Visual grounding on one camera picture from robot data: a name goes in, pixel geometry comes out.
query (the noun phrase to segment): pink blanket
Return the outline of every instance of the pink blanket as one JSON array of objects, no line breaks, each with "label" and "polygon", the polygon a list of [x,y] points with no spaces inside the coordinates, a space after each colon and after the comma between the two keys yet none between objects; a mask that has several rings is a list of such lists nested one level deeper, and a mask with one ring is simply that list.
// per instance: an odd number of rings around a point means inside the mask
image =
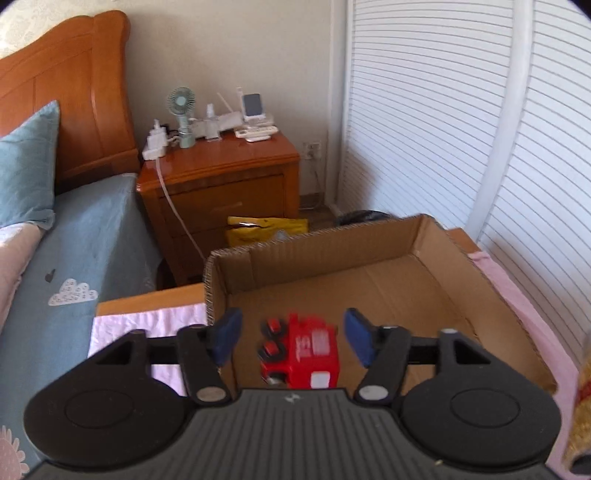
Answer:
[{"label": "pink blanket", "polygon": [[[566,480],[580,480],[582,477],[566,472],[560,462],[570,428],[577,368],[550,327],[505,271],[484,252],[472,254],[470,257],[519,316],[558,382],[558,391],[554,399],[560,407],[562,429],[548,459],[548,466]],[[206,323],[203,303],[153,312],[96,317],[92,327],[89,356],[130,330],[144,329],[148,331],[148,336],[169,336],[174,335],[179,328],[194,323]],[[170,385],[179,394],[185,395],[177,365],[155,365],[152,368],[152,376]]]},{"label": "pink blanket", "polygon": [[560,408],[562,428],[547,465],[565,480],[580,480],[583,477],[572,475],[561,464],[561,457],[566,446],[570,430],[570,420],[573,413],[574,395],[577,389],[577,368],[554,332],[542,317],[535,311],[530,301],[525,298],[521,290],[487,253],[477,252],[470,255],[472,261],[490,279],[506,302],[523,322],[523,326],[530,333],[544,361],[552,371],[558,382],[558,390],[554,400]]}]

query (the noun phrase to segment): wall outlet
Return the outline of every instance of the wall outlet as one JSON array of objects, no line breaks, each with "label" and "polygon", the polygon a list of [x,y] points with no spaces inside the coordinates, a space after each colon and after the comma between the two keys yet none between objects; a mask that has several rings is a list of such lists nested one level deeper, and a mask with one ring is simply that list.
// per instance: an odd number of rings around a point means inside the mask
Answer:
[{"label": "wall outlet", "polygon": [[319,162],[322,159],[322,143],[304,142],[304,152],[302,159]]}]

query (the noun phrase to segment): bottle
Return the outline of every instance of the bottle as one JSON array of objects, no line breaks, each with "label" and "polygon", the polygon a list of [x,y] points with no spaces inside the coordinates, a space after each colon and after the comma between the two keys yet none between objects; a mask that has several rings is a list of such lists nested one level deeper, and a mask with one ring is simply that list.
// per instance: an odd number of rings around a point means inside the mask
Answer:
[{"label": "bottle", "polygon": [[207,141],[220,140],[219,121],[213,110],[213,104],[207,104],[207,118],[205,119],[205,139]]}]

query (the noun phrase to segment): nightstand drawer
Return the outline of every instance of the nightstand drawer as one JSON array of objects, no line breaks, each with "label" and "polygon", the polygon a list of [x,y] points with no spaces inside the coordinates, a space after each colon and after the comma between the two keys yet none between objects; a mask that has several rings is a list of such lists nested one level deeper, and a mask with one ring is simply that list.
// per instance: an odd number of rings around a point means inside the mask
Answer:
[{"label": "nightstand drawer", "polygon": [[[193,238],[203,252],[203,255],[205,255],[205,258],[209,256],[212,250],[226,248],[228,246],[226,230],[227,227],[221,227],[193,234]],[[178,257],[183,259],[183,268],[188,278],[192,279],[192,277],[201,275],[204,265],[189,237],[187,235],[179,236],[174,238],[173,242]]]},{"label": "nightstand drawer", "polygon": [[[172,201],[190,232],[227,225],[228,216],[283,217],[283,176],[237,181],[217,187],[172,195]],[[185,235],[166,198],[160,199],[172,237]]]}]

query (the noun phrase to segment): white wall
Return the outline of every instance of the white wall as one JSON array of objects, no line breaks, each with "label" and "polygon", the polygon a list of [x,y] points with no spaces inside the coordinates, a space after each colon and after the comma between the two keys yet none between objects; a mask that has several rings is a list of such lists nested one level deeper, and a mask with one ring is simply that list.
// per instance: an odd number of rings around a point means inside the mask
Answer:
[{"label": "white wall", "polygon": [[[218,91],[234,108],[237,86],[259,92],[299,150],[326,148],[330,0],[16,0],[0,16],[0,56],[66,18],[109,9],[131,21],[127,79],[140,148],[152,119],[174,122],[165,98],[180,85],[195,91],[200,116],[208,102],[224,111]],[[310,165],[301,167],[301,192],[318,191]]]}]

